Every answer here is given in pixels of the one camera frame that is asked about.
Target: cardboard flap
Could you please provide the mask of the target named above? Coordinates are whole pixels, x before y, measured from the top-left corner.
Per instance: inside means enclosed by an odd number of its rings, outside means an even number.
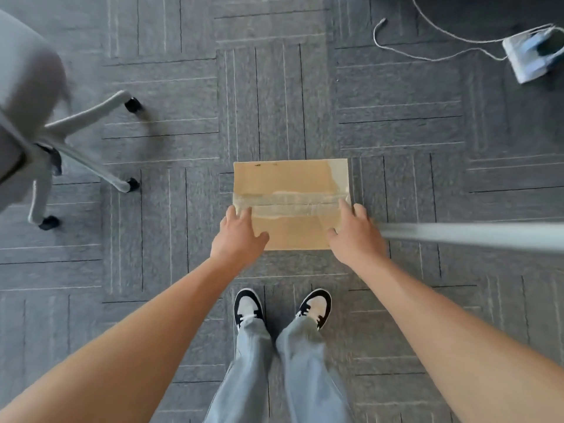
[[[233,204],[253,208],[255,234],[267,231],[267,250],[328,249],[338,229],[338,199],[350,204],[347,159],[236,162]]]

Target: left hand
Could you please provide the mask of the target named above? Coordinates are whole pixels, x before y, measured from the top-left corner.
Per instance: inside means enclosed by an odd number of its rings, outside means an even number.
[[[219,233],[212,242],[210,257],[227,258],[242,264],[243,268],[248,267],[262,254],[268,240],[267,232],[255,237],[250,207],[237,216],[235,206],[231,205],[219,223]]]

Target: pant leg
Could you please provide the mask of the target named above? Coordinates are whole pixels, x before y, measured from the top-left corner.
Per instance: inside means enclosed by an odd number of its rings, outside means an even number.
[[[261,319],[243,322],[235,360],[211,401],[204,423],[260,423],[266,420],[272,339]]]
[[[276,341],[293,423],[351,423],[341,378],[325,359],[325,341],[313,319],[296,318]]]

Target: black and white sneaker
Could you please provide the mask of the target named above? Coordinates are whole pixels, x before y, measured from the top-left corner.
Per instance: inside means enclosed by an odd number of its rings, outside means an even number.
[[[264,321],[262,305],[257,293],[250,288],[243,288],[239,291],[235,296],[233,314],[237,331],[245,320],[257,318]]]
[[[331,294],[325,289],[317,288],[302,301],[297,318],[307,316],[315,321],[318,330],[323,328],[331,313]]]

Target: gray carpet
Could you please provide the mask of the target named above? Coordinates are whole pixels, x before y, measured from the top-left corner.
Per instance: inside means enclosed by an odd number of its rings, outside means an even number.
[[[441,26],[498,38],[558,22],[564,0],[419,0]],[[433,31],[411,0],[0,0],[60,51],[71,112],[131,91],[124,109],[69,141],[140,192],[120,194],[65,164],[49,212],[0,215],[0,405],[208,255],[234,161],[349,157],[352,197],[385,221],[562,220],[564,74],[517,84],[508,63]],[[501,54],[500,45],[490,48]],[[67,114],[60,106],[59,118]],[[391,258],[483,319],[564,364],[564,261],[390,243]],[[234,353],[231,303],[264,299],[275,334],[311,288],[333,297],[324,336],[359,421],[456,421],[390,315],[329,252],[271,252],[204,321],[155,414],[203,419]],[[280,364],[273,422],[289,421]]]

